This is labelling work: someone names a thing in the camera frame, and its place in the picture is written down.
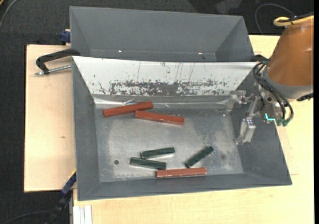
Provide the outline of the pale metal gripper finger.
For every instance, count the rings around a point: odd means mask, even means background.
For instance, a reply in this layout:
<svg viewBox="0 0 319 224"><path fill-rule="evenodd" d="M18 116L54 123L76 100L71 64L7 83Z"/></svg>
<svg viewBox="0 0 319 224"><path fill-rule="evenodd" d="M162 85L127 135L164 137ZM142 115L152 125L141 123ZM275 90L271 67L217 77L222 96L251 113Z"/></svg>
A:
<svg viewBox="0 0 319 224"><path fill-rule="evenodd" d="M231 91L229 99L227 100L227 111L232 112L233 110L241 109L244 105L248 104L250 97L246 94L246 90Z"/></svg>
<svg viewBox="0 0 319 224"><path fill-rule="evenodd" d="M250 144L255 129L256 126L254 125L253 118L251 116L243 118L240 123L239 135L235 139L236 144Z"/></svg>

